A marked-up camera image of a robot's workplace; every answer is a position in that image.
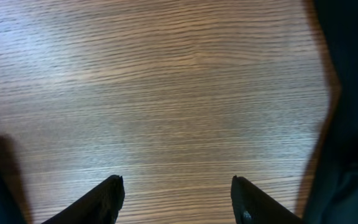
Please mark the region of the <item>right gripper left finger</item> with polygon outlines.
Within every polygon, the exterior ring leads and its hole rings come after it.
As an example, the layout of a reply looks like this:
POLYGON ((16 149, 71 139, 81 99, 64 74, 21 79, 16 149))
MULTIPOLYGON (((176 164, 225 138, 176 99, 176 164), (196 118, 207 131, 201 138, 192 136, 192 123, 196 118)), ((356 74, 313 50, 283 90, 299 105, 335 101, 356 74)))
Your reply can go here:
POLYGON ((115 224, 124 198, 122 176, 111 175, 43 224, 115 224))

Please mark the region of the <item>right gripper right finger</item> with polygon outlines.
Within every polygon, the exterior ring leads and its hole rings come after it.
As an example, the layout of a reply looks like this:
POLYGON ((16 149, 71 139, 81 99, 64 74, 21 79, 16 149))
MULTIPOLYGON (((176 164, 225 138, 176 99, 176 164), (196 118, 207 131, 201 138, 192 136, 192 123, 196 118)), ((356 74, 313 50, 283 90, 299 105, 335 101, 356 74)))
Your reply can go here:
POLYGON ((301 218, 244 177, 232 178, 231 200, 237 224, 303 224, 301 218))

